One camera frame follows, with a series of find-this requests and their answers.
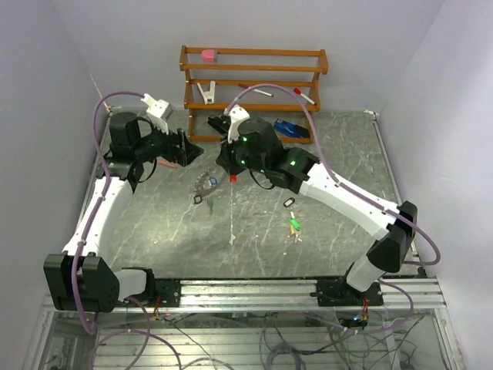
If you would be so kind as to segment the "grey keyring disc with rings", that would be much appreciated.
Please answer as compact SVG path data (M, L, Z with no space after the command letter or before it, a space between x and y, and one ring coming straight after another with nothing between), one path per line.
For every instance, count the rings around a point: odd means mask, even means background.
M200 195L202 198L209 196L217 185L211 185L209 178L213 177L211 169L205 170L199 175L193 187L193 197Z

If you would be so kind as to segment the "black white key tag key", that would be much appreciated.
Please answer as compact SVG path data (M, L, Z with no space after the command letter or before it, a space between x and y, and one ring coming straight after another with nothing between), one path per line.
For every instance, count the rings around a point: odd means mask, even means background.
M293 197L289 197L283 202L283 207L287 210L288 214L290 215L290 218L295 218L293 212L294 204L295 204L295 199Z

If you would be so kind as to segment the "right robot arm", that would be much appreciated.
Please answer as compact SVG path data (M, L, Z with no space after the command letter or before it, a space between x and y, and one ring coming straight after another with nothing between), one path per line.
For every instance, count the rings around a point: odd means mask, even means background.
M321 159L300 147L286 148L273 126L263 119L232 117L221 144L217 164L229 175L248 171L263 174L272 187L312 198L350 218L374 239L369 250L348 269L339 287L340 298L358 304L370 286L386 273L401 269L414 240L418 209L411 202L398 205L338 178Z

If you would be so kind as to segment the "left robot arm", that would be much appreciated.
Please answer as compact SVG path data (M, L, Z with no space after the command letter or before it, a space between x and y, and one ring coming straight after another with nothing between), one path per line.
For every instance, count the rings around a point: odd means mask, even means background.
M130 297L140 306L156 300L152 269L113 271L106 262L108 248L137 186L147 180L145 163L156 164L162 158L186 167L203 149L191 143L182 129L163 133L153 127L142 135L139 124L149 121L133 112L109 119L109 152L103 157L105 166L96 174L89 205L62 252L48 255L43 265L53 304L60 311L108 313Z

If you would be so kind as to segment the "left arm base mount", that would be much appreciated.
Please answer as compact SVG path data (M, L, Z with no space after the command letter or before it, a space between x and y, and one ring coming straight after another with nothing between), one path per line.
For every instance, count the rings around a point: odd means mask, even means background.
M177 279L155 280L151 303L158 308L178 308L181 299L181 281Z

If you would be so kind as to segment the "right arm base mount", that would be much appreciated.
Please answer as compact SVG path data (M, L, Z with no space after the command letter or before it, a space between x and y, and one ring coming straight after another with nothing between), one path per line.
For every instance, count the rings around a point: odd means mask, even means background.
M310 293L319 307L362 306L366 301L371 307L382 306L381 286L373 282L365 292L350 287L342 277L324 277L317 280L315 291Z

